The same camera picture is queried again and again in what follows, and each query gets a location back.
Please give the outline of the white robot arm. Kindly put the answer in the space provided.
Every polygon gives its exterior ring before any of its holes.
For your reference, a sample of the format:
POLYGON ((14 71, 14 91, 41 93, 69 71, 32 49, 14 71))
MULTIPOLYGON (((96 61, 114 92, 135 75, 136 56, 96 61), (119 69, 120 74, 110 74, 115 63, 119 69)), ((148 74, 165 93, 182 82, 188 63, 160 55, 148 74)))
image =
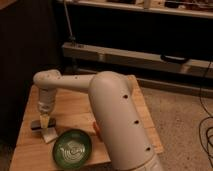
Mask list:
POLYGON ((46 70, 33 77, 38 110, 50 114, 59 88, 86 92, 113 167, 118 171, 164 171, 132 99, 128 77, 112 71, 63 75, 46 70))

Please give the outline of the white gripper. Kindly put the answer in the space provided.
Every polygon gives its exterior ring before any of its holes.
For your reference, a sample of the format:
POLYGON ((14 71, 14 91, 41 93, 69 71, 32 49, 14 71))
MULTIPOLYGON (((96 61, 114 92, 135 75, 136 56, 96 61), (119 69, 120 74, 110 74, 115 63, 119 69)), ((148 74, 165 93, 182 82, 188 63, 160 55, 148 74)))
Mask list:
POLYGON ((42 128, 47 128, 50 120, 50 114, 55 106, 56 90, 55 89, 40 89, 38 97, 38 111, 40 116, 40 124, 42 128))

